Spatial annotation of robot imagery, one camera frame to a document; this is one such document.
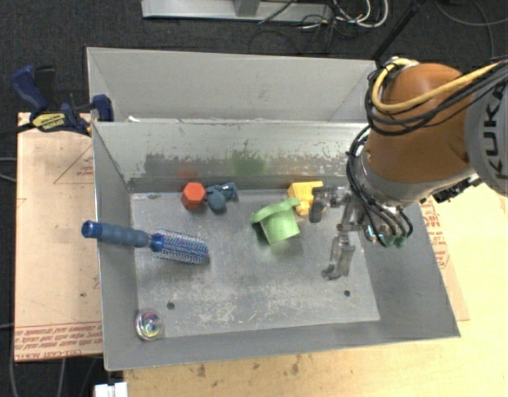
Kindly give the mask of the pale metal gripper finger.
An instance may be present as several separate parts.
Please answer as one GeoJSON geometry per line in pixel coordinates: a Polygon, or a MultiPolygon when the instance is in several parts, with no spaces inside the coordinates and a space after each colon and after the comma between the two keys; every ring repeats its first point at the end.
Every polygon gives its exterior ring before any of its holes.
{"type": "Polygon", "coordinates": [[[349,275],[352,258],[355,254],[356,247],[351,243],[349,238],[345,238],[341,240],[340,243],[340,261],[339,261],[339,270],[343,276],[347,277],[349,275]]]}
{"type": "Polygon", "coordinates": [[[343,244],[338,237],[332,240],[331,251],[328,266],[324,268],[321,275],[326,280],[336,280],[343,276],[341,263],[343,260],[343,244]]]}

